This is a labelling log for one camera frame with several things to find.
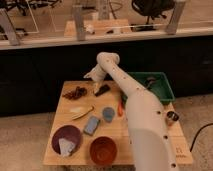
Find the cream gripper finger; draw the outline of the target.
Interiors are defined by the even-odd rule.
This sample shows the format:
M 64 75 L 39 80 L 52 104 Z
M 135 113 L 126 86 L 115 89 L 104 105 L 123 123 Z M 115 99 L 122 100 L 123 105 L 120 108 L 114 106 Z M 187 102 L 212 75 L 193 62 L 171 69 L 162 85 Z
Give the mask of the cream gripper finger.
M 96 94 L 100 90 L 100 83 L 94 83 L 93 93 Z

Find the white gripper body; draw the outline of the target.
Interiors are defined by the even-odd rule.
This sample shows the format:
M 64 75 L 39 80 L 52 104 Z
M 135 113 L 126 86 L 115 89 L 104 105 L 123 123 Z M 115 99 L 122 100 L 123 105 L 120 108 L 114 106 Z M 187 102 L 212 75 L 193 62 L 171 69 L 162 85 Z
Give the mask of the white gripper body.
M 107 73 L 101 68 L 100 65 L 96 65 L 91 71 L 84 75 L 84 78 L 91 78 L 94 82 L 103 82 Z

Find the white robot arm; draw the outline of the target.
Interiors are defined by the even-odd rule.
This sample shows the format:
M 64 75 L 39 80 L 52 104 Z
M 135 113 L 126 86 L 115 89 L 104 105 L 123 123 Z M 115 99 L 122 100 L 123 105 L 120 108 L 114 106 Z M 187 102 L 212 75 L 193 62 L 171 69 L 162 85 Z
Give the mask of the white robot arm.
M 164 119 L 164 107 L 157 96 L 119 66 L 117 53 L 100 52 L 96 66 L 85 78 L 95 89 L 107 74 L 127 96 L 125 114 L 136 171 L 180 171 Z

